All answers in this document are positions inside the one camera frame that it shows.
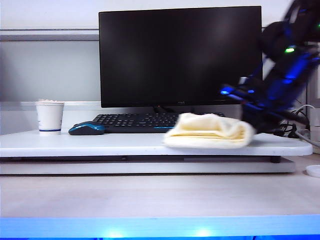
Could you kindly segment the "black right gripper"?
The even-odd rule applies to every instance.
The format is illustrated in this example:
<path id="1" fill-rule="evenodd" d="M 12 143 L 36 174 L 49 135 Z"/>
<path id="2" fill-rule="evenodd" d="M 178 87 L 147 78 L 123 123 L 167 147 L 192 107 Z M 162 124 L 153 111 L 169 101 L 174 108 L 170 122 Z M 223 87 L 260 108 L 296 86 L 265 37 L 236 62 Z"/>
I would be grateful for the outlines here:
<path id="1" fill-rule="evenodd" d="M 220 94 L 238 101 L 242 105 L 241 120 L 249 123 L 257 134 L 265 131 L 266 124 L 277 124 L 282 120 L 307 124 L 308 121 L 289 112 L 294 100 L 306 87 L 317 67 L 315 53 L 285 53 L 275 63 L 261 85 L 246 88 L 223 84 Z"/>

